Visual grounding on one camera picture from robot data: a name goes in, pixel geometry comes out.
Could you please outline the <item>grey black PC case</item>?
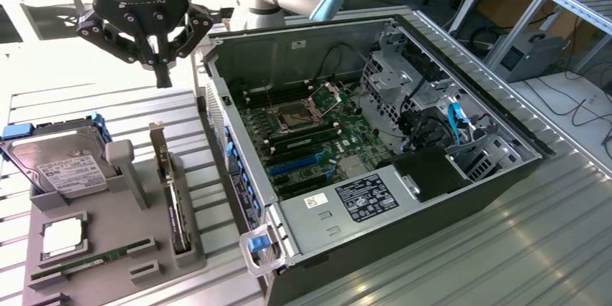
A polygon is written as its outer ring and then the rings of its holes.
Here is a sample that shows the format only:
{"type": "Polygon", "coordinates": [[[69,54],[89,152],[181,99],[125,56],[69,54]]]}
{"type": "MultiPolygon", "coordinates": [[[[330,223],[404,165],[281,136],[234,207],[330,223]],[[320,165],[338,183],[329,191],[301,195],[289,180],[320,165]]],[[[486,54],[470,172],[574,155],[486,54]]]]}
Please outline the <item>grey black PC case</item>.
{"type": "Polygon", "coordinates": [[[204,56],[208,73],[205,106],[208,121],[225,155],[228,141],[237,155],[224,157],[232,195],[241,213],[241,234],[262,224],[276,236],[273,252],[285,255],[285,264],[258,279],[265,283],[266,306],[289,306],[328,283],[356,272],[374,260],[481,211],[498,196],[526,178],[552,155],[549,146],[494,97],[498,85],[481,86],[488,70],[458,46],[414,14],[369,16],[321,24],[300,24],[276,29],[229,32],[212,37],[204,56]],[[385,24],[396,23],[414,44],[448,73],[454,85],[432,107],[401,114],[400,135],[393,135],[364,114],[360,78],[385,24]],[[285,225],[280,202],[238,114],[241,91],[262,91],[305,81],[340,83],[358,93],[357,103],[368,123],[378,129],[394,156],[425,147],[444,150],[497,134],[520,142],[542,157],[421,202],[422,209],[400,221],[338,247],[304,257],[285,225]],[[244,169],[238,170],[236,161],[244,169]],[[240,175],[248,175],[248,182],[240,175]],[[254,196],[248,195],[250,186],[254,196]],[[252,207],[258,201],[260,210],[252,207]]]}

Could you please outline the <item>hard disk blue caddy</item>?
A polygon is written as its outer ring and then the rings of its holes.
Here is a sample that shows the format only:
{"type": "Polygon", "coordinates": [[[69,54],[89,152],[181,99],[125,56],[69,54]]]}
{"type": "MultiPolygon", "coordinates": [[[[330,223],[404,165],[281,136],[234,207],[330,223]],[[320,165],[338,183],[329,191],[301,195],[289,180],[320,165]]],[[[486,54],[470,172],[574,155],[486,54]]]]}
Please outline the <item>hard disk blue caddy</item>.
{"type": "Polygon", "coordinates": [[[6,125],[0,134],[1,157],[18,169],[37,193],[68,199],[104,191],[118,169],[106,161],[112,141],[105,120],[93,112],[57,123],[6,125]]]}

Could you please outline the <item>grey computer tower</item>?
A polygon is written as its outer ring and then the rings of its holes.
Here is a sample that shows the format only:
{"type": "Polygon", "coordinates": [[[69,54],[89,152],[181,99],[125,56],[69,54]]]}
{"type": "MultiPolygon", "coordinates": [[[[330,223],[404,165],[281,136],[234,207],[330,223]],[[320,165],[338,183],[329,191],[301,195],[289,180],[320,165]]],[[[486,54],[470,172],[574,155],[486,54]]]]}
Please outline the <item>grey computer tower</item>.
{"type": "Polygon", "coordinates": [[[565,47],[562,37],[541,31],[526,31],[513,40],[496,67],[496,74],[506,83],[538,77],[554,63],[565,47]]]}

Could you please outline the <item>metal socket cover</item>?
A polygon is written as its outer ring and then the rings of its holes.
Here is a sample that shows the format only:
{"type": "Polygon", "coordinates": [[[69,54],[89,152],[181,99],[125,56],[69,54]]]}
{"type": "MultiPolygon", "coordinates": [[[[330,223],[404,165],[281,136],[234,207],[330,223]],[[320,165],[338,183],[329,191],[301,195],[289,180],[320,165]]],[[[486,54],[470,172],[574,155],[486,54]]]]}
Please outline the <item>metal socket cover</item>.
{"type": "Polygon", "coordinates": [[[330,82],[324,82],[314,89],[313,93],[308,97],[309,105],[312,106],[313,110],[317,112],[317,115],[320,117],[326,115],[330,112],[330,110],[333,110],[334,107],[341,103],[341,101],[342,101],[342,98],[340,96],[340,88],[336,85],[333,85],[330,82]],[[333,102],[324,109],[318,109],[316,105],[316,98],[324,93],[324,91],[326,91],[330,94],[329,97],[333,99],[333,102]]]}

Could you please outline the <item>metal drive cage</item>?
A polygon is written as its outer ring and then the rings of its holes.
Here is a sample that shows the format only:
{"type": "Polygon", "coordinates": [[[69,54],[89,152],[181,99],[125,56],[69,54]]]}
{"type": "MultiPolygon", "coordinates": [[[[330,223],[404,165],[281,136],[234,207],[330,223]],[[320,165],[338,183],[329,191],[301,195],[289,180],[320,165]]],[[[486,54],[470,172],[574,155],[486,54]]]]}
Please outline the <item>metal drive cage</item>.
{"type": "Polygon", "coordinates": [[[401,114],[434,106],[453,85],[400,25],[385,24],[360,78],[368,120],[400,135],[401,114]]]}

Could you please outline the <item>black plastic shroud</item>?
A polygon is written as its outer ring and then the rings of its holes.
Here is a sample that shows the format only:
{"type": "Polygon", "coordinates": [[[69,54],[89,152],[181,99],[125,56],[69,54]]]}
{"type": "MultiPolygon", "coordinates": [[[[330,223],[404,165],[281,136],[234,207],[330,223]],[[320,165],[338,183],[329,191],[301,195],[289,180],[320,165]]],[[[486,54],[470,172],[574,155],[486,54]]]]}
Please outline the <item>black plastic shroud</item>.
{"type": "Polygon", "coordinates": [[[446,157],[444,148],[425,147],[381,160],[376,168],[393,166],[416,183],[416,199],[425,202],[466,187],[470,182],[446,157]]]}

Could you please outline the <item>metal disk bay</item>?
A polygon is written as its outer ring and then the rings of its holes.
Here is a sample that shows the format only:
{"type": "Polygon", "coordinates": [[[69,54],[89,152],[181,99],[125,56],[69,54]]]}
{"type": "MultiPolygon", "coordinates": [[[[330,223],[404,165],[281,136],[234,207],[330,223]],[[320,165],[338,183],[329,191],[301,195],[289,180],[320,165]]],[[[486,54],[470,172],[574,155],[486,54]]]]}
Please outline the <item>metal disk bay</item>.
{"type": "Polygon", "coordinates": [[[454,145],[445,149],[445,153],[470,182],[504,173],[542,157],[520,142],[508,141],[497,134],[485,134],[469,143],[454,145]]]}

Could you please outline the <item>installed RAM stick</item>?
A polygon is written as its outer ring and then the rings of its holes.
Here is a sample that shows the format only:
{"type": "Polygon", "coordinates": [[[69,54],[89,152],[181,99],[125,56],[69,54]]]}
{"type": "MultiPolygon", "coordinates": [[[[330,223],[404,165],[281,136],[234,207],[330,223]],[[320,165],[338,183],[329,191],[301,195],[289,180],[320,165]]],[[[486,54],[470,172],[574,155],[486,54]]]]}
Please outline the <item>installed RAM stick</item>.
{"type": "Polygon", "coordinates": [[[318,144],[322,144],[325,142],[329,142],[330,140],[334,140],[338,137],[340,136],[336,134],[336,135],[330,135],[330,136],[324,137],[324,138],[306,138],[304,140],[300,140],[300,141],[296,141],[296,142],[292,142],[292,143],[278,143],[273,147],[274,148],[274,153],[280,154],[280,153],[290,152],[293,150],[298,150],[301,148],[306,148],[306,147],[310,147],[313,145],[318,145],[318,144]]]}

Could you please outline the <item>silver CPU chip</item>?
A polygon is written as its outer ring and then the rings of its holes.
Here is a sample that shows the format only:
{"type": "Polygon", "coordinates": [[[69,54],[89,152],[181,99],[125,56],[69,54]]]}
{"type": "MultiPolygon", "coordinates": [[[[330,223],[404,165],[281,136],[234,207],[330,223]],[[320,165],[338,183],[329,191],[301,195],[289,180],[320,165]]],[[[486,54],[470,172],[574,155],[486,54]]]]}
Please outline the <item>silver CPU chip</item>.
{"type": "Polygon", "coordinates": [[[40,260],[46,261],[53,257],[81,249],[85,241],[85,222],[73,217],[50,222],[42,227],[42,250],[40,260]]]}

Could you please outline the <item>green graphics card metal bracket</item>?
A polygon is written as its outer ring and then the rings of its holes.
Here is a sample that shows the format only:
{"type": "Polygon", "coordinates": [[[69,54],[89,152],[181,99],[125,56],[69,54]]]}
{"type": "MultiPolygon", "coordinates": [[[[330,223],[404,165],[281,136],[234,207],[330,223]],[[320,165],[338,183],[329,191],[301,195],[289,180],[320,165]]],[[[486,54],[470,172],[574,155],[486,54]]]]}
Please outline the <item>green graphics card metal bracket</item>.
{"type": "Polygon", "coordinates": [[[176,165],[164,137],[164,124],[149,123],[149,137],[157,160],[157,174],[164,188],[170,224],[170,243],[176,254],[190,250],[190,232],[185,220],[181,193],[177,187],[176,165]]]}

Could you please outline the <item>green RAM stick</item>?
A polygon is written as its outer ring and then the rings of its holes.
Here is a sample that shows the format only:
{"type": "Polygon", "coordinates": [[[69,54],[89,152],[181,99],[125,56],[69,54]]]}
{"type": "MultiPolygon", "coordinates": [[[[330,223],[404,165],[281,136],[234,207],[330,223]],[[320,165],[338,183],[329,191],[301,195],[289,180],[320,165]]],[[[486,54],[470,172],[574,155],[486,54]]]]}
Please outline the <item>green RAM stick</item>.
{"type": "Polygon", "coordinates": [[[90,267],[105,264],[120,259],[121,257],[125,257],[128,252],[133,252],[136,249],[144,248],[148,244],[153,244],[153,240],[142,239],[106,252],[94,254],[93,256],[85,257],[82,259],[77,259],[73,262],[58,264],[54,267],[33,273],[30,275],[30,280],[36,281],[57,273],[72,274],[74,272],[89,269],[90,267]]]}

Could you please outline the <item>CPU socket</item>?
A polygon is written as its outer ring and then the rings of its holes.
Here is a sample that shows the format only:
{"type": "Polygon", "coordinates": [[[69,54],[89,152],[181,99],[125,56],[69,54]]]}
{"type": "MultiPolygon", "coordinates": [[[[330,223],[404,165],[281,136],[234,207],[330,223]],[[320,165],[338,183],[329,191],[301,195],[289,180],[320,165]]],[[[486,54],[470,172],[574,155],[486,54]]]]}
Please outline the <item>CPU socket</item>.
{"type": "Polygon", "coordinates": [[[293,133],[320,124],[320,119],[305,100],[273,105],[269,114],[278,134],[293,133]]]}

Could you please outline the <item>grey parts rack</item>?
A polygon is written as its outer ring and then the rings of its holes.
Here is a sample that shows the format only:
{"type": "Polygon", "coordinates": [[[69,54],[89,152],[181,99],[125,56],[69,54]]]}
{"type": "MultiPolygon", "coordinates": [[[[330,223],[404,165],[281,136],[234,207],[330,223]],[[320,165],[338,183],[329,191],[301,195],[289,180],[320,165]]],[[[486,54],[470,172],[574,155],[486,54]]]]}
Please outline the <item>grey parts rack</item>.
{"type": "Polygon", "coordinates": [[[176,254],[173,250],[168,205],[154,156],[134,165],[134,176],[144,198],[141,201],[136,199],[124,181],[117,181],[110,190],[78,197],[68,206],[45,211],[33,208],[22,306],[101,306],[205,267],[184,166],[180,157],[168,149],[176,165],[177,187],[190,232],[190,250],[182,254],[176,254]],[[85,222],[82,248],[41,261],[44,225],[73,217],[85,222]],[[125,257],[114,261],[72,274],[57,273],[40,280],[30,280],[30,275],[44,269],[142,239],[152,239],[153,244],[128,252],[125,257]]]}

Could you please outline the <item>silver chipset heatsink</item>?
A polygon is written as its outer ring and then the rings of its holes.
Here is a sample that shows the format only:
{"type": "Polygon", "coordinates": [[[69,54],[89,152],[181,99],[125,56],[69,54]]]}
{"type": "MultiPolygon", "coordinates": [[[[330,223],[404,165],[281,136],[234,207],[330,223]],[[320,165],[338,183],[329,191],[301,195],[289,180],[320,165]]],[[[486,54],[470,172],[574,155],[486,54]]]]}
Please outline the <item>silver chipset heatsink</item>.
{"type": "Polygon", "coordinates": [[[346,178],[353,178],[368,172],[368,167],[360,156],[349,156],[340,159],[337,166],[346,178]]]}

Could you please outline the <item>grey power supply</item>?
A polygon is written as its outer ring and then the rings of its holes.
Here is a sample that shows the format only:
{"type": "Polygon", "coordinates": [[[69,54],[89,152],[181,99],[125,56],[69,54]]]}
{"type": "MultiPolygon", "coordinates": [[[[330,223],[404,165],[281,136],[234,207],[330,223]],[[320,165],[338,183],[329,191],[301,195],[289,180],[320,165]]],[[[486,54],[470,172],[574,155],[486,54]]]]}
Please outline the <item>grey power supply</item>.
{"type": "Polygon", "coordinates": [[[413,179],[385,166],[281,201],[297,252],[317,255],[414,214],[418,193],[413,179]]]}

